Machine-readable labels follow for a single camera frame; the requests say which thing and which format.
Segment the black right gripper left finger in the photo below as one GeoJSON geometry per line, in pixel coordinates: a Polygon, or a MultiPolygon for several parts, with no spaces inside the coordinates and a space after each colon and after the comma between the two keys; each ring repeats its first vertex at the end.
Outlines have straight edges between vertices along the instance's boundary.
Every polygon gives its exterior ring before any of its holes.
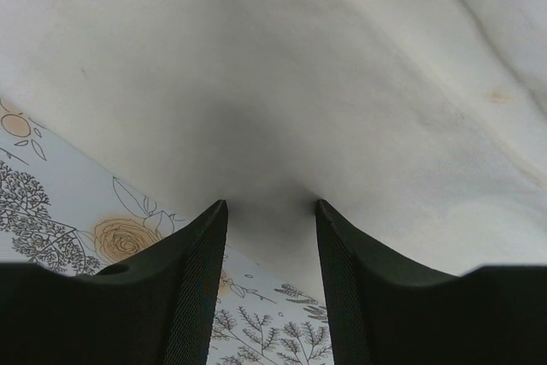
{"type": "Polygon", "coordinates": [[[1,266],[4,364],[204,364],[228,207],[94,275],[1,266]]]}

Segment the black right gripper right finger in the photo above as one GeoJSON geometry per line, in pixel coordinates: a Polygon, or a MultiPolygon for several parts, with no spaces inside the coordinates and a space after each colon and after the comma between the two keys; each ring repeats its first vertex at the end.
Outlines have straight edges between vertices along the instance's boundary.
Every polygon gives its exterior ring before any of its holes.
{"type": "Polygon", "coordinates": [[[546,269],[429,268],[315,206],[317,244],[337,364],[543,364],[546,269]]]}

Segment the cream white t shirt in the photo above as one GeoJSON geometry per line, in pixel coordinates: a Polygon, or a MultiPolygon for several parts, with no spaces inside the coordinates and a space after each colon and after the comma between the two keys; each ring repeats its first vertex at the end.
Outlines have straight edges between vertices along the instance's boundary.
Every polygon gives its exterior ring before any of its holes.
{"type": "Polygon", "coordinates": [[[451,274],[546,261],[546,0],[1,0],[1,93],[317,297],[319,198],[451,274]]]}

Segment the floral patterned table mat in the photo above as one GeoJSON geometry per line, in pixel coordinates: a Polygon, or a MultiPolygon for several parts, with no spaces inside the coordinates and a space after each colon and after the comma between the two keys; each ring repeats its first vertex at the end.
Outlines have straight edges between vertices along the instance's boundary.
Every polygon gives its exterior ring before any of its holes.
{"type": "MultiPolygon", "coordinates": [[[[95,274],[186,223],[2,100],[3,261],[95,274]]],[[[326,306],[226,247],[208,361],[330,364],[326,306]]]]}

